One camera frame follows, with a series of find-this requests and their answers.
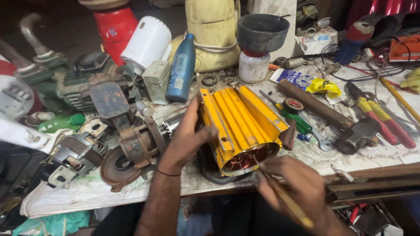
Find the black rubber cup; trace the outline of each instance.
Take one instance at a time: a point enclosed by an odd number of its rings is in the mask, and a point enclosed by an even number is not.
[[[250,14],[238,21],[237,42],[243,50],[257,53],[274,52],[286,39],[290,23],[268,14]]]

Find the white plastic jar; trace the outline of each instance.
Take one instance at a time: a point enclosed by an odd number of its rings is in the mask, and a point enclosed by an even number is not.
[[[270,54],[265,56],[243,50],[239,56],[239,77],[245,83],[255,84],[265,79]]]

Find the green plastic bottle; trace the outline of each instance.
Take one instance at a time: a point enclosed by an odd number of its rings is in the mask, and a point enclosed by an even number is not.
[[[49,121],[44,121],[38,126],[38,130],[43,133],[55,133],[61,128],[70,128],[78,131],[85,122],[84,115],[58,115]]]

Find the yellow motor housing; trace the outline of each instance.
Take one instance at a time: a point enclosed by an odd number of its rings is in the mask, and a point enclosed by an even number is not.
[[[289,126],[255,93],[242,84],[214,92],[200,89],[204,124],[219,129],[211,143],[220,172],[238,176],[258,168],[281,148],[278,136]]]

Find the black wrist band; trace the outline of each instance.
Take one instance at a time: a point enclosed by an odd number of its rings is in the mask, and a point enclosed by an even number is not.
[[[166,175],[166,176],[169,176],[169,177],[177,177],[177,176],[180,176],[181,175],[181,173],[179,174],[179,175],[169,175],[169,174],[167,174],[167,173],[163,173],[162,171],[160,171],[159,169],[156,169],[159,173],[161,173],[161,174],[163,174],[163,175]]]

